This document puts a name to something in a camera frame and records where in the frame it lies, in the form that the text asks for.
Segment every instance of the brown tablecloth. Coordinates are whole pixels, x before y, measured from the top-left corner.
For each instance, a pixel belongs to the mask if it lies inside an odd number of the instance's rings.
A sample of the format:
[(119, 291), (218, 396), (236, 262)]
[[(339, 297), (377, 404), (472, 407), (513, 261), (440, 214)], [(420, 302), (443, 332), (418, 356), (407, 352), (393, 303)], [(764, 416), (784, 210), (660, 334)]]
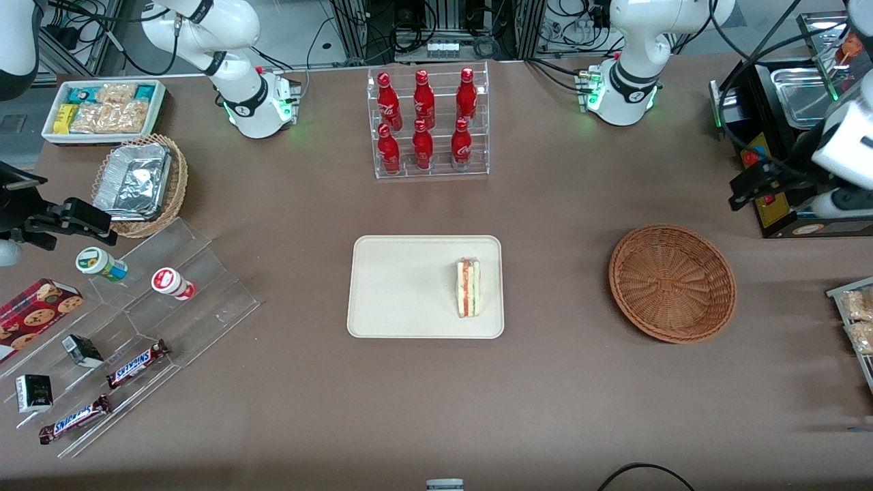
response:
[[(414, 490), (454, 476), (470, 491), (575, 490), (647, 460), (711, 491), (869, 489), (873, 436), (846, 428), (873, 424), (873, 398), (824, 291), (873, 273), (873, 239), (768, 241), (752, 210), (730, 211), (737, 164), (706, 82), (734, 63), (675, 57), (631, 128), (580, 114), (522, 63), (491, 63), (492, 173), (443, 183), (376, 182), (364, 69), (314, 73), (300, 123), (263, 141), (227, 122), (207, 79), (165, 79), (159, 129), (190, 166), (182, 216), (264, 305), (76, 459), (0, 414), (0, 488)], [(106, 152), (47, 144), (43, 195), (90, 196)], [(736, 315), (709, 342), (656, 342), (612, 302), (613, 246), (658, 222), (706, 236), (736, 275)], [(365, 234), (499, 238), (504, 334), (350, 336)], [(27, 247), (0, 293), (80, 283), (86, 245)], [(679, 489), (634, 473), (615, 489)]]

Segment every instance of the cookie box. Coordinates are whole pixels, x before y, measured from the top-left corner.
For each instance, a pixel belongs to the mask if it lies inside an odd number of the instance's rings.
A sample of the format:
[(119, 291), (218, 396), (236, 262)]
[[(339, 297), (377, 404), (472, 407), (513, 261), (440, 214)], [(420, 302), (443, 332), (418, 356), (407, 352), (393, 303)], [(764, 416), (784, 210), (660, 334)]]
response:
[(76, 288), (43, 278), (0, 307), (0, 363), (83, 301)]
[[(100, 86), (107, 82), (136, 84), (138, 86), (153, 86), (155, 91), (152, 93), (151, 101), (148, 104), (148, 112), (146, 113), (146, 122), (142, 125), (140, 133), (108, 133), (99, 135), (82, 135), (82, 134), (67, 134), (55, 133), (54, 122), (58, 117), (58, 111), (61, 106), (67, 102), (70, 91), (82, 89), (92, 86)], [(161, 104), (163, 103), (166, 87), (158, 80), (152, 79), (106, 79), (106, 80), (75, 80), (64, 82), (58, 87), (58, 93), (55, 95), (55, 100), (52, 103), (52, 110), (49, 111), (49, 116), (45, 118), (43, 125), (43, 138), (47, 142), (55, 145), (110, 145), (113, 143), (129, 142), (139, 136), (151, 135), (152, 129), (158, 120), (158, 114), (161, 112)]]

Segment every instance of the red glass bottle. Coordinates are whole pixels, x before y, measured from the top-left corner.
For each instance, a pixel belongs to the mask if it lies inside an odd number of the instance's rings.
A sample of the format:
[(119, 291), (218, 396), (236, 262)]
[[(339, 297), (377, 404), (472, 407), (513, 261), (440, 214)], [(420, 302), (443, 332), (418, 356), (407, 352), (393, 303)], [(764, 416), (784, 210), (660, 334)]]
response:
[(455, 122), (455, 134), (451, 136), (451, 166), (455, 170), (464, 172), (470, 168), (470, 146), (473, 140), (467, 131), (466, 118), (457, 118)]
[(461, 86), (457, 88), (457, 117), (476, 119), (476, 86), (473, 85), (473, 69), (461, 70)]
[(391, 136), (391, 128), (386, 123), (379, 125), (379, 158), (382, 160), (382, 167), (389, 174), (400, 172), (400, 145), (394, 136)]
[(379, 84), (379, 112), (382, 113), (382, 122), (387, 123), (394, 131), (403, 128), (403, 118), (400, 116), (400, 99), (397, 91), (391, 86), (391, 77), (382, 72), (376, 77)]
[(416, 104), (416, 118), (423, 119), (428, 129), (437, 125), (437, 109), (434, 91), (428, 82), (428, 73), (424, 70), (416, 72), (416, 93), (412, 96)]
[(428, 131), (428, 123), (424, 119), (416, 120), (416, 133), (412, 136), (412, 146), (416, 149), (416, 165), (418, 169), (430, 169), (434, 156), (434, 139)]

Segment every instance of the red and white bottle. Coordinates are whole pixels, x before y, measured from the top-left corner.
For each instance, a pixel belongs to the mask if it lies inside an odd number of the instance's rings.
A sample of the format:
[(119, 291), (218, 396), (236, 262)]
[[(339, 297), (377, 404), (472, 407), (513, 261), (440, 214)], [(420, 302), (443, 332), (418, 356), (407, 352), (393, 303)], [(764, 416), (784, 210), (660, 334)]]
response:
[(451, 166), (458, 172), (464, 172), (470, 168), (470, 146), (472, 143), (470, 132), (467, 131), (466, 118), (457, 118), (455, 134), (451, 136)]
[(416, 133), (412, 135), (412, 146), (416, 149), (418, 169), (429, 170), (434, 156), (434, 139), (430, 136), (428, 123), (424, 119), (416, 120)]
[(376, 77), (379, 84), (379, 112), (382, 113), (382, 122), (387, 123), (392, 130), (400, 131), (403, 128), (403, 118), (400, 116), (400, 99), (397, 91), (391, 86), (391, 77), (382, 72)]
[(400, 145), (394, 136), (391, 136), (391, 128), (386, 123), (379, 124), (379, 158), (382, 167), (390, 175), (400, 172)]
[(434, 90), (430, 88), (428, 73), (424, 70), (416, 72), (416, 93), (412, 96), (416, 105), (416, 119), (422, 119), (433, 129), (437, 125), (437, 108)]
[(162, 267), (152, 276), (152, 288), (159, 294), (170, 295), (176, 300), (187, 300), (197, 292), (192, 281), (185, 280), (172, 267)]
[(473, 69), (461, 70), (461, 86), (457, 88), (457, 117), (467, 121), (476, 119), (476, 86), (473, 85)]

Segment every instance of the blue package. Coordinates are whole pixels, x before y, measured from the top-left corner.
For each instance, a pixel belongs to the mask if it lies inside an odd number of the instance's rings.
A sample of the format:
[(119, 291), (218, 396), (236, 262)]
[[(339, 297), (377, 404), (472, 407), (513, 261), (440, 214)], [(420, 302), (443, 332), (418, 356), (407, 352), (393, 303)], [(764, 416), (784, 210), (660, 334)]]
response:
[(97, 102), (97, 92), (100, 87), (81, 87), (70, 89), (70, 95), (66, 98), (68, 104), (81, 104), (82, 102)]
[(152, 100), (153, 93), (155, 93), (155, 86), (139, 86), (134, 99)]

